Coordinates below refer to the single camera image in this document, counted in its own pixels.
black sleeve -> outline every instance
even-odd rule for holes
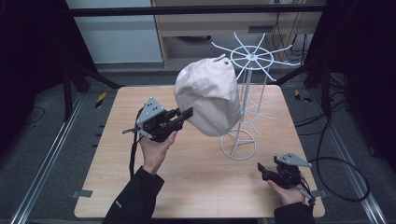
[[[292,203],[279,207],[274,212],[276,224],[315,224],[309,206],[303,203]]]
[[[149,223],[163,183],[158,175],[151,175],[140,167],[111,204],[103,223]]]

white wire rack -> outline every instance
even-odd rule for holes
[[[285,65],[290,65],[290,66],[296,66],[299,65],[299,63],[284,63],[284,62],[279,62],[274,59],[274,53],[283,51],[286,49],[291,48],[291,45],[288,46],[287,48],[284,49],[278,49],[278,50],[273,50],[269,51],[267,49],[264,49],[261,47],[262,41],[265,38],[265,34],[262,35],[262,39],[260,40],[260,43],[257,46],[245,46],[241,40],[238,38],[236,33],[234,33],[234,36],[236,40],[239,42],[240,47],[237,47],[236,49],[226,49],[224,47],[218,46],[215,43],[212,42],[212,45],[215,46],[218,49],[224,49],[226,51],[231,52],[230,54],[230,61],[233,62],[233,64],[239,68],[241,68],[241,71],[239,74],[236,76],[235,80],[238,80],[241,78],[243,75],[242,79],[242,90],[240,94],[240,99],[242,101],[242,107],[241,107],[241,119],[239,122],[235,125],[236,127],[230,130],[228,135],[231,136],[231,138],[234,139],[235,144],[233,148],[230,151],[227,151],[225,148],[224,144],[224,138],[226,135],[223,135],[220,139],[220,146],[221,150],[226,154],[229,158],[232,158],[234,160],[238,161],[243,161],[247,160],[250,157],[254,155],[256,152],[256,140],[254,136],[241,129],[241,125],[243,123],[248,123],[250,124],[255,132],[257,134],[260,134],[257,128],[254,126],[254,121],[258,117],[264,117],[267,119],[276,119],[272,117],[265,116],[264,114],[260,113],[260,109],[262,105],[267,105],[272,102],[272,100],[267,101],[267,102],[262,102],[262,96],[264,93],[264,87],[267,83],[267,78],[270,78],[273,81],[276,81],[271,75],[269,74],[269,68],[271,65],[274,63],[279,63],[279,64],[285,64]],[[264,82],[262,84],[262,93],[260,96],[260,101],[259,102],[253,102],[250,100],[250,94],[251,94],[251,89],[250,89],[250,81],[251,81],[251,76],[253,71],[263,71],[265,74]],[[249,144],[251,143],[253,145],[252,149],[249,152],[244,153],[244,156],[236,156],[235,152],[238,149],[238,147],[241,144]]]

wooden tabletop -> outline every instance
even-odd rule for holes
[[[258,103],[262,85],[251,85],[250,89],[250,100]],[[119,89],[84,183],[83,189],[92,190],[92,196],[78,199],[75,210],[77,217],[104,217],[128,183],[134,135],[122,134],[122,131],[134,127],[138,110],[150,96],[166,110],[177,108],[173,86]],[[281,206],[281,201],[262,180],[257,162],[274,171],[274,156],[292,152],[304,160],[306,157],[278,86],[265,86],[262,102],[267,101],[270,102],[262,105],[259,113],[272,119],[258,117],[253,122],[259,133],[255,132],[251,124],[242,124],[241,128],[251,133],[257,144],[254,155],[244,161],[227,157],[220,148],[220,137],[203,135],[190,123],[184,123],[158,172],[165,184],[158,195],[153,217],[274,216],[274,210]],[[230,135],[224,137],[223,143],[225,150],[231,150],[234,146]],[[253,149],[252,143],[239,145],[235,156],[244,157]],[[141,164],[143,158],[138,147],[135,169]],[[316,189],[311,170],[305,167],[300,170],[310,188]],[[318,199],[314,217],[323,215],[324,207],[321,199]]]

black strap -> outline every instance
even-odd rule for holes
[[[132,143],[132,149],[131,149],[131,159],[129,160],[129,174],[132,179],[132,176],[134,176],[134,158],[136,155],[136,149],[137,149],[137,132],[134,133],[134,142]]]
[[[139,112],[137,112],[136,120],[137,120],[137,118],[139,118],[140,114],[142,113],[142,110],[143,110],[143,108],[141,108],[139,110]],[[138,130],[137,129],[138,126],[137,126],[136,123],[135,123],[134,128],[136,130]],[[132,148],[131,148],[131,159],[129,160],[129,175],[130,175],[131,179],[132,179],[132,176],[134,176],[134,158],[135,158],[135,155],[136,155],[136,149],[137,149],[137,143],[138,143],[138,141],[137,141],[137,133],[138,133],[138,131],[134,132],[134,142],[132,143]]]
[[[309,199],[308,200],[308,204],[309,204],[309,210],[310,210],[311,214],[314,214],[315,198],[314,199]]]

white cap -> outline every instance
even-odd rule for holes
[[[241,118],[235,71],[224,54],[191,63],[181,70],[175,97],[181,112],[193,107],[188,122],[207,136],[228,133]]]

